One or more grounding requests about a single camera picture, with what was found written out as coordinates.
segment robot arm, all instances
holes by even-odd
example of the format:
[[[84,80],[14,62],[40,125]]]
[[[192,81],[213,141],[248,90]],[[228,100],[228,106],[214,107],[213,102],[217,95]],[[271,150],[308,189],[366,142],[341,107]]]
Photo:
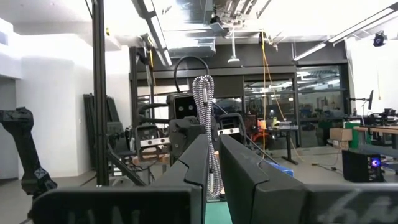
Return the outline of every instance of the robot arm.
[[[33,195],[33,200],[35,200],[43,193],[56,189],[57,184],[40,165],[32,137],[32,128],[34,125],[32,112],[26,108],[0,110],[0,123],[15,140],[25,171],[21,185],[26,194]]]

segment hose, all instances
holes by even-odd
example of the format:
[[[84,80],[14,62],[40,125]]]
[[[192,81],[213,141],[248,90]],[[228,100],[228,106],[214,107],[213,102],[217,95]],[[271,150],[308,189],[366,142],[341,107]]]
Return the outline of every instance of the hose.
[[[200,57],[195,57],[195,56],[185,56],[185,57],[182,57],[182,58],[177,62],[177,64],[175,64],[174,72],[173,72],[175,88],[177,89],[177,92],[178,92],[178,93],[181,93],[181,91],[180,91],[180,86],[178,85],[178,81],[177,81],[177,70],[178,70],[178,66],[181,64],[181,62],[185,61],[185,60],[188,59],[188,58],[193,58],[193,59],[198,60],[203,66],[205,66],[206,75],[209,74],[209,66],[206,64],[206,62],[205,62],[202,58],[200,58]]]
[[[209,140],[209,167],[213,171],[213,190],[211,190],[211,176],[208,174],[207,197],[208,199],[218,198],[222,189],[220,164],[215,155],[212,135],[211,135],[211,117],[213,109],[214,81],[209,75],[196,77],[193,81],[193,97],[198,110],[199,122],[205,127],[207,139]]]

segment fluorescent light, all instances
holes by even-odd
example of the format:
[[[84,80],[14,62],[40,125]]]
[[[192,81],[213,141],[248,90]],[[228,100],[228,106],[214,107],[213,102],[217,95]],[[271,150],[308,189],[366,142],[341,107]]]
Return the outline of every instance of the fluorescent light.
[[[144,0],[144,4],[148,12],[152,12],[155,10],[154,3],[152,2],[152,0]]]
[[[166,41],[164,40],[163,31],[162,31],[162,28],[160,27],[159,18],[157,16],[154,16],[150,20],[152,21],[152,24],[154,25],[154,29],[155,29],[156,34],[159,35],[159,41],[160,41],[160,45],[161,46],[156,46],[156,47],[159,48],[159,49],[166,48],[167,47],[166,46]]]
[[[325,44],[325,43],[320,43],[320,44],[316,45],[315,47],[311,48],[310,50],[308,50],[308,51],[306,51],[306,52],[300,54],[300,55],[297,56],[297,57],[295,57],[295,58],[293,59],[293,61],[296,62],[296,61],[298,61],[298,60],[300,60],[300,59],[303,59],[303,58],[305,58],[306,56],[308,56],[308,55],[310,55],[310,54],[312,54],[312,53],[314,53],[314,52],[316,52],[316,51],[318,51],[318,50],[320,50],[320,49],[322,49],[322,48],[324,48],[324,47],[326,47],[326,44]]]
[[[160,59],[160,61],[162,62],[163,65],[171,66],[173,64],[172,60],[170,58],[169,50],[167,50],[167,49],[166,50],[156,49],[156,52],[159,55],[159,59]]]
[[[365,19],[362,22],[360,22],[359,24],[356,24],[355,26],[347,29],[346,31],[343,31],[343,32],[339,33],[338,35],[330,38],[328,41],[333,43],[333,42],[336,42],[336,41],[338,41],[340,39],[343,39],[344,37],[356,32],[356,31],[358,31],[360,29],[363,29],[363,28],[367,27],[368,25],[372,24],[373,22],[376,22],[379,19],[382,19],[383,17],[389,15],[392,12],[394,12],[394,10],[392,10],[390,8],[387,8],[387,9],[381,11],[381,12],[378,12],[377,14]]]

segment spotlight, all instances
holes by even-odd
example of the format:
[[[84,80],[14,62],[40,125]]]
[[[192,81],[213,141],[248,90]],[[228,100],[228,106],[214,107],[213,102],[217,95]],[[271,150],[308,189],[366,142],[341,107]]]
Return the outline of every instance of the spotlight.
[[[384,34],[384,31],[380,31],[374,35],[373,46],[381,47],[387,43],[387,36]]]

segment coiled cable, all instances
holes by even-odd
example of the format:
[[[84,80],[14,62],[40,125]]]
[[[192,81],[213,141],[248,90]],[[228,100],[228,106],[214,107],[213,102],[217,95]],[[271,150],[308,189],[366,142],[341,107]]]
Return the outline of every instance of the coiled cable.
[[[207,139],[209,140],[209,167],[213,171],[213,190],[211,190],[211,175],[208,174],[207,197],[208,199],[217,198],[222,189],[220,164],[215,155],[212,135],[211,135],[211,117],[213,109],[214,80],[209,75],[196,77],[193,81],[193,97],[198,110],[198,118],[201,125],[205,127]]]

